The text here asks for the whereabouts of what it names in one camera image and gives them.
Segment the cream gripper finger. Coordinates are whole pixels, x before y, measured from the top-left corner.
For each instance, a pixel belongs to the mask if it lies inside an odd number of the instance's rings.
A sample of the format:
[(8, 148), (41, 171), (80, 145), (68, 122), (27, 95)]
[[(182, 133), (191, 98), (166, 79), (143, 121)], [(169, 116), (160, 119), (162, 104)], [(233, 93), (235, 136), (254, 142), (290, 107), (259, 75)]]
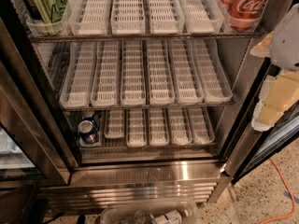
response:
[(254, 108), (251, 127), (259, 132), (268, 131), (298, 100), (298, 71), (282, 70), (275, 77), (267, 76)]
[(257, 45), (251, 50), (250, 54), (255, 57), (269, 58), (270, 57), (270, 46), (272, 43), (273, 32), (266, 35)]

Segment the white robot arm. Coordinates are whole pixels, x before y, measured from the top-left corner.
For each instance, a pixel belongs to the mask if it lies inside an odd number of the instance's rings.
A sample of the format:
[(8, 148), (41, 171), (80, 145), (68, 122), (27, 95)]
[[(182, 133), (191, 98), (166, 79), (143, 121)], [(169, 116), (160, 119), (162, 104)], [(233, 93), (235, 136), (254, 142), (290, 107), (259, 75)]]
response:
[(281, 68), (267, 75), (254, 108), (251, 126), (259, 132), (274, 127), (284, 113), (299, 100), (299, 5), (295, 4), (275, 29), (255, 45), (250, 54), (269, 58)]

